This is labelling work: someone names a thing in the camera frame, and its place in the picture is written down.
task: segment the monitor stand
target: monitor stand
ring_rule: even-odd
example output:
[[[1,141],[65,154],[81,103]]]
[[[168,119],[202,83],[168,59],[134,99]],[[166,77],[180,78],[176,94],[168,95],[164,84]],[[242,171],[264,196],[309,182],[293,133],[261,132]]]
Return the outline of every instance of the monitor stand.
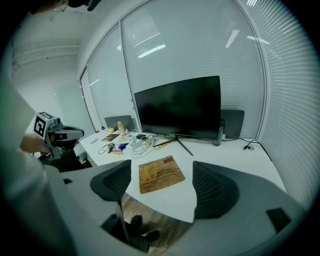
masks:
[[[182,144],[182,142],[179,140],[179,138],[178,138],[177,136],[176,136],[175,138],[173,138],[173,139],[170,139],[170,140],[165,141],[165,142],[163,142],[163,143],[160,143],[160,144],[158,144],[158,145],[154,145],[153,147],[158,147],[158,146],[161,146],[161,145],[164,145],[164,144],[168,144],[168,143],[170,143],[170,142],[175,142],[175,141],[179,142],[179,144],[180,144],[191,156],[194,156],[194,155],[186,148],[186,146]]]

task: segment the white blind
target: white blind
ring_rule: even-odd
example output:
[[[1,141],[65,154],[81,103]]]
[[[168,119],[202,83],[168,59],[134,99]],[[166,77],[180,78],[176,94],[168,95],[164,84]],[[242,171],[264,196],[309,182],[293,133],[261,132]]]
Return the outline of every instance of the white blind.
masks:
[[[152,0],[122,20],[133,93],[220,76],[222,109],[244,110],[241,136],[257,134],[264,103],[262,61],[232,1]]]
[[[309,208],[320,186],[320,62],[304,29],[280,1],[239,0],[265,48],[270,106],[261,142],[287,192]]]
[[[130,115],[137,128],[137,116],[127,79],[121,33],[116,25],[94,50],[88,76],[94,105],[102,124],[107,117]]]

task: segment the curved black monitor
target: curved black monitor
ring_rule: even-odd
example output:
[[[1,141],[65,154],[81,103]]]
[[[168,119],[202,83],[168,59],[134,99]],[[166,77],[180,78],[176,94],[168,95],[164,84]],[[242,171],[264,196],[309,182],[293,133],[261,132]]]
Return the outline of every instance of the curved black monitor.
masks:
[[[168,83],[134,94],[144,133],[217,140],[220,77]]]

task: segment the shoe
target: shoe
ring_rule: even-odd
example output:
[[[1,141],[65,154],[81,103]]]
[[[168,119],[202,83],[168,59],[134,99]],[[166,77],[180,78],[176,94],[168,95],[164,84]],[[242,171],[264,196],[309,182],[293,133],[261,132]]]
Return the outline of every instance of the shoe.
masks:
[[[142,223],[143,223],[143,217],[141,215],[135,215],[130,221],[130,227],[136,232],[138,232]]]
[[[159,237],[160,237],[159,230],[152,231],[145,236],[145,238],[149,242],[149,244],[157,241],[159,239]]]

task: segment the mouse pad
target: mouse pad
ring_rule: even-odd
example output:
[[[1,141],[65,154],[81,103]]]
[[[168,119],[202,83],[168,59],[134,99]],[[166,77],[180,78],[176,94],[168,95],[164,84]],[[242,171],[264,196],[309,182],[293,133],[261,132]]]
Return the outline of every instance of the mouse pad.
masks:
[[[140,194],[160,190],[185,179],[172,155],[139,165]]]

